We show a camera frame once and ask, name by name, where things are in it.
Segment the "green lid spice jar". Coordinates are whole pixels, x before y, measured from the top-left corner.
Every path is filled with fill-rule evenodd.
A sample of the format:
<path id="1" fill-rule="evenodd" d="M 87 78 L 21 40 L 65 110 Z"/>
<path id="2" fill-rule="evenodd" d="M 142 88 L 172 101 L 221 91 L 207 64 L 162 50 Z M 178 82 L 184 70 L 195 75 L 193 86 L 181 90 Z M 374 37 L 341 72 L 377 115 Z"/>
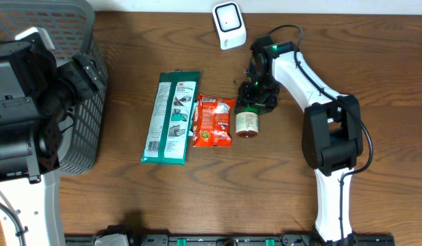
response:
<path id="1" fill-rule="evenodd" d="M 256 137 L 259 134 L 259 110 L 247 105 L 235 114 L 235 132 L 243 138 Z"/>

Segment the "red snack bag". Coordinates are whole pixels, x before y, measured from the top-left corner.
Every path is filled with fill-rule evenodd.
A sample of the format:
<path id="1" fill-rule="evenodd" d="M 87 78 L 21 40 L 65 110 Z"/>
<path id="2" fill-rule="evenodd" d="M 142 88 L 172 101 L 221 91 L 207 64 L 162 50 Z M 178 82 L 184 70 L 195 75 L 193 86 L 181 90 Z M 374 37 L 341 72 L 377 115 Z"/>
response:
<path id="1" fill-rule="evenodd" d="M 193 120 L 193 147 L 230 147 L 230 111 L 235 99 L 200 94 Z"/>

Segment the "green white package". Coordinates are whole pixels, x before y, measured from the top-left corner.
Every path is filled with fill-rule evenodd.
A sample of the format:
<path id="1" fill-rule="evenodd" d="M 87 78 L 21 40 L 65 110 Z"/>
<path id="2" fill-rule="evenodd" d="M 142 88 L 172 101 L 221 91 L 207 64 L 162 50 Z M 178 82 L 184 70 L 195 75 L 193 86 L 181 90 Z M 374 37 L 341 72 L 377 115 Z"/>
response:
<path id="1" fill-rule="evenodd" d="M 185 164 L 199 81 L 199 71 L 160 74 L 142 163 Z"/>

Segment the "mint green wipes pack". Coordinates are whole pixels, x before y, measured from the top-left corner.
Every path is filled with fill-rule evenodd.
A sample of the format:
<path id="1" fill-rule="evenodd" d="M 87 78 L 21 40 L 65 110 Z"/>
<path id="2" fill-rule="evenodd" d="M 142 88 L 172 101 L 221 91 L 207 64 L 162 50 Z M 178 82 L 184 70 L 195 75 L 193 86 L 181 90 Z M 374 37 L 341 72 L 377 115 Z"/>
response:
<path id="1" fill-rule="evenodd" d="M 194 135 L 194 118 L 195 118 L 195 113 L 196 113 L 196 109 L 198 106 L 198 100 L 195 100 L 192 106 L 192 114 L 191 114 L 191 118 L 189 121 L 189 130 L 188 130 L 188 137 L 193 137 Z"/>

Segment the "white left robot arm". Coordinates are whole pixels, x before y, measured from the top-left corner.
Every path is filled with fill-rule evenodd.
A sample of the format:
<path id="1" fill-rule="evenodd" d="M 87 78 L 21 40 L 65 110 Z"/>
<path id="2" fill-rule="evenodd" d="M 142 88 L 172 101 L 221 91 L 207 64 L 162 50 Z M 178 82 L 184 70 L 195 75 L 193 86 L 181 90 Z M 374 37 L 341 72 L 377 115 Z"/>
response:
<path id="1" fill-rule="evenodd" d="M 48 32 L 31 27 L 0 42 L 0 224 L 7 245 L 64 245 L 60 124 L 107 82 L 79 52 L 58 63 Z"/>

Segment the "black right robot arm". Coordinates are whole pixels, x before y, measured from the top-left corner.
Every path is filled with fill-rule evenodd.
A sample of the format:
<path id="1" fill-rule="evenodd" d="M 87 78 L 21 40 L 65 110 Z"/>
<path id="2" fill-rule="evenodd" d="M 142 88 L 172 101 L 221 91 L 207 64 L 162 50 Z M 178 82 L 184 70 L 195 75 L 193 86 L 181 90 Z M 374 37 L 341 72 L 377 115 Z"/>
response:
<path id="1" fill-rule="evenodd" d="M 284 87 L 304 114 L 302 152 L 317 183 L 315 245 L 354 245 L 349 219 L 350 183 L 362 153 L 358 100 L 330 89 L 304 62 L 293 42 L 268 37 L 250 47 L 252 57 L 237 92 L 235 132 L 244 138 L 259 133 L 259 117 L 277 106 Z"/>

